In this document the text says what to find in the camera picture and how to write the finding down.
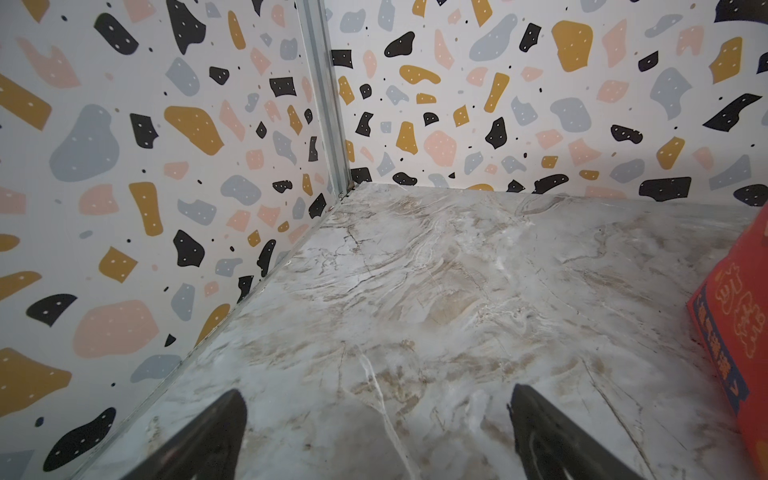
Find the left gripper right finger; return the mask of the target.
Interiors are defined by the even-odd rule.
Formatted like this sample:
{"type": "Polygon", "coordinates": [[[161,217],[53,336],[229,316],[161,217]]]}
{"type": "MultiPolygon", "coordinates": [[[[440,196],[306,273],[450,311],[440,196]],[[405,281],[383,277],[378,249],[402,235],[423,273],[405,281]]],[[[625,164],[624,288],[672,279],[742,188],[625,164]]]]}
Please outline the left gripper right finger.
{"type": "Polygon", "coordinates": [[[638,479],[533,387],[514,386],[507,410],[528,479],[638,479]]]}

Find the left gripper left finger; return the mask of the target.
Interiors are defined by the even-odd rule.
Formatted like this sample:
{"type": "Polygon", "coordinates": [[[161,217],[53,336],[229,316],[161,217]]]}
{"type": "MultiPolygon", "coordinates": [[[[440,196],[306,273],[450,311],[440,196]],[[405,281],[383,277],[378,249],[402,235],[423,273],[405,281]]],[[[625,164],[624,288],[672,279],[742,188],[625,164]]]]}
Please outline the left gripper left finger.
{"type": "Polygon", "coordinates": [[[247,422],[237,389],[222,394],[127,479],[233,479],[247,422]]]}

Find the red paper bag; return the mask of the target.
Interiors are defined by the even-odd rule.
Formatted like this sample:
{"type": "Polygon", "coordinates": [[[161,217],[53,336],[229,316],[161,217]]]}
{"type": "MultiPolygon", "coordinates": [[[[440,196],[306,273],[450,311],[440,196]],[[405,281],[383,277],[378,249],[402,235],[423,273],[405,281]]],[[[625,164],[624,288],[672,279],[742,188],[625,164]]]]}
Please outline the red paper bag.
{"type": "Polygon", "coordinates": [[[687,302],[758,476],[767,477],[767,208],[687,302]]]}

